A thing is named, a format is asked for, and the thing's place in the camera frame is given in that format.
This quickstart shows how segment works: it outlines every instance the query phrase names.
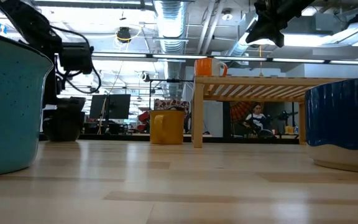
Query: yellow mug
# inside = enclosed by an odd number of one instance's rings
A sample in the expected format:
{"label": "yellow mug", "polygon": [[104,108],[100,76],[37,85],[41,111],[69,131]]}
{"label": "yellow mug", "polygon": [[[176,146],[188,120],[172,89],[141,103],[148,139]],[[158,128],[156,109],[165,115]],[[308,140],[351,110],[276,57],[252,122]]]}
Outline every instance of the yellow mug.
{"label": "yellow mug", "polygon": [[150,111],[150,142],[152,144],[182,144],[184,123],[184,111]]}

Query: ceiling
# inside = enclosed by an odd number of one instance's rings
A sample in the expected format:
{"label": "ceiling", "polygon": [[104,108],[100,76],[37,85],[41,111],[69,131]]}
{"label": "ceiling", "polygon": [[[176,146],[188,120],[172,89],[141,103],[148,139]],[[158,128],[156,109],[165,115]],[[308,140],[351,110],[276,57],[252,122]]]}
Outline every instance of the ceiling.
{"label": "ceiling", "polygon": [[[207,10],[209,1],[212,0],[196,0],[187,2],[186,10],[186,31],[185,37],[188,39],[185,47],[186,54],[195,54],[200,39],[201,31],[203,29],[202,21],[204,12]],[[95,52],[136,52],[136,53],[157,53],[161,52],[160,41],[156,40],[158,37],[158,27],[155,12],[153,11],[141,11],[133,9],[110,9],[104,5],[99,4],[103,2],[112,1],[82,1],[86,2],[88,8],[77,7],[77,4],[70,2],[69,0],[51,0],[49,3],[54,5],[54,2],[64,2],[66,7],[45,6],[48,1],[26,1],[28,4],[33,5],[39,12],[45,15],[49,21],[64,29],[70,29],[84,34],[90,41],[90,44],[94,46]],[[239,34],[239,25],[241,25],[244,15],[251,14],[254,11],[253,0],[222,0],[224,8],[231,10],[232,19],[225,21],[219,18],[217,26],[214,30],[214,39],[211,41],[207,54],[225,54],[230,50],[237,42],[238,38],[241,38],[242,34]],[[328,1],[315,1],[312,7],[307,8],[307,11],[324,9],[325,14],[332,14],[337,12],[346,12],[352,9],[358,8],[357,0],[328,0]],[[20,35],[16,32],[12,24],[6,19],[6,16],[0,13],[0,24],[7,26],[8,38],[19,40]],[[121,44],[116,40],[116,32],[119,27],[130,27],[131,35],[136,36],[129,44]],[[71,34],[64,34],[58,32],[65,42],[78,42],[82,41],[80,37]],[[325,53],[319,52],[316,54],[315,47],[292,47],[284,46],[278,48],[274,45],[261,45],[258,47],[249,47],[247,54],[253,56],[259,56],[260,50],[262,56],[274,56],[274,57],[289,57],[289,58],[346,58],[357,59],[358,47],[346,47],[346,48],[325,48]],[[144,83],[139,80],[139,74],[142,72],[148,73],[152,78],[165,78],[164,62],[123,62],[117,60],[94,60],[94,66],[100,71],[102,76],[102,89],[100,94],[108,92],[111,87],[118,86],[113,93],[125,92],[122,86],[136,86],[139,88],[148,87],[148,83]],[[258,67],[259,63],[250,63],[248,67]],[[279,68],[282,72],[286,72],[291,69],[285,63],[265,63],[266,67]],[[79,86],[83,86],[84,89],[87,86],[97,84],[96,78],[93,75],[82,75],[74,78],[73,83]],[[167,94],[165,90],[166,83],[160,83],[156,87],[161,87],[163,90],[157,90],[155,97],[164,97]],[[142,90],[127,90],[127,93],[131,91],[133,99],[132,110],[136,110],[137,106],[148,106],[149,91]],[[63,93],[63,97],[70,95],[81,95],[72,88],[67,88]]]}

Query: desk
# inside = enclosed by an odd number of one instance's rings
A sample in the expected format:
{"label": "desk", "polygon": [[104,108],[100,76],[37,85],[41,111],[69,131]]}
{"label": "desk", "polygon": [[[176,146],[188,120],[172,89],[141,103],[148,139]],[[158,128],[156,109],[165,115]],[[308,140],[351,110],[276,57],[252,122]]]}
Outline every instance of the desk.
{"label": "desk", "polygon": [[195,77],[191,102],[192,140],[203,147],[203,101],[298,102],[300,144],[306,144],[305,91],[343,78]]}

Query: orange mug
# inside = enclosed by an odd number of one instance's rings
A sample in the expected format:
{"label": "orange mug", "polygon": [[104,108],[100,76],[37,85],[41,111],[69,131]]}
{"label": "orange mug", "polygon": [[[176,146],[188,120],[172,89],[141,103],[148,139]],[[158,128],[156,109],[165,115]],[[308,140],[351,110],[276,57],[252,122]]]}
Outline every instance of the orange mug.
{"label": "orange mug", "polygon": [[194,73],[200,76],[223,76],[227,75],[227,65],[215,58],[198,59],[194,63]]}

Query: blue ceramic bowl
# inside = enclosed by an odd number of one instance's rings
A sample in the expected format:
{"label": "blue ceramic bowl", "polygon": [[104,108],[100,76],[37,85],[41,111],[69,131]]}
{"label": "blue ceramic bowl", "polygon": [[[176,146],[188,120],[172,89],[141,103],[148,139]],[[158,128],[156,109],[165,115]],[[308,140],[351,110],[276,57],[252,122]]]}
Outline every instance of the blue ceramic bowl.
{"label": "blue ceramic bowl", "polygon": [[306,140],[314,163],[358,171],[358,78],[306,92]]}
{"label": "blue ceramic bowl", "polygon": [[0,36],[0,174],[34,160],[44,78],[52,68],[38,51]]}

